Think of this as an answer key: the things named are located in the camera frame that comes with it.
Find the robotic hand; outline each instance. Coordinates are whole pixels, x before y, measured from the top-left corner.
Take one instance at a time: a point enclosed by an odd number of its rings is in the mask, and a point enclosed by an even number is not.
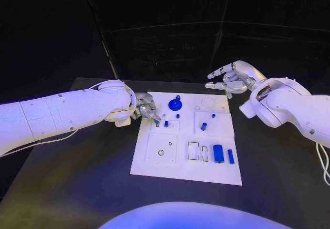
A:
[[[258,69],[244,61],[235,61],[208,75],[224,75],[224,83],[206,83],[205,87],[232,93],[251,90],[250,100],[240,107],[248,118],[255,115],[277,128],[291,122],[302,134],[330,147],[330,96],[312,95],[307,89],[289,78],[267,79]]]
[[[131,118],[153,118],[153,96],[134,93],[120,80],[98,83],[87,90],[0,105],[0,156],[16,147],[100,123],[121,127]]]

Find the white board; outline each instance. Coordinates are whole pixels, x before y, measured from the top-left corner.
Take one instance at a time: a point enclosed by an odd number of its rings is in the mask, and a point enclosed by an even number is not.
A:
[[[157,127],[152,119],[142,120],[131,174],[242,185],[227,96],[149,93],[162,121]],[[182,109],[172,111],[169,102],[178,95]],[[201,130],[204,123],[208,123],[205,131]],[[214,145],[224,147],[225,162],[219,164],[215,163]],[[229,163],[229,149],[235,164]]]

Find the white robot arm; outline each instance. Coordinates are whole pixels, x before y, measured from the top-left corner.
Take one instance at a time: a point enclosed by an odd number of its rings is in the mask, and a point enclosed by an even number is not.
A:
[[[206,83],[208,88],[222,89],[228,98],[251,90],[250,100],[240,107],[248,118],[255,115],[273,128],[291,122],[302,134],[330,147],[330,96],[312,95],[289,78],[267,79],[258,69],[244,61],[219,68],[208,78],[225,74],[224,83]]]
[[[87,90],[0,105],[0,156],[16,147],[75,131],[103,120],[126,126],[131,118],[153,118],[153,97],[134,93],[120,80]]]

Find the dark table surface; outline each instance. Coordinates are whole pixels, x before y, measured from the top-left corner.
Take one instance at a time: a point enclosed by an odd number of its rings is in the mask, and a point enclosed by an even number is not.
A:
[[[72,90],[100,81],[78,78]],[[126,83],[136,92],[222,93],[193,83]],[[140,120],[121,128],[104,121],[35,147],[0,204],[0,228],[98,228],[124,212],[169,201],[235,208],[293,228],[329,228],[330,187],[316,144],[293,124],[273,129],[244,116],[248,94],[229,100],[242,186],[130,175]]]

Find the blue battery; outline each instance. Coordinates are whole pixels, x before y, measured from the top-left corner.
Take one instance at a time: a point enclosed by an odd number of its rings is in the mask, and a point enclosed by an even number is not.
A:
[[[201,130],[206,130],[208,123],[204,123]]]
[[[229,156],[229,163],[235,164],[234,156],[232,156],[232,150],[231,149],[228,150],[228,156]]]
[[[214,153],[215,153],[215,163],[224,163],[225,158],[224,158],[222,145],[214,145]]]

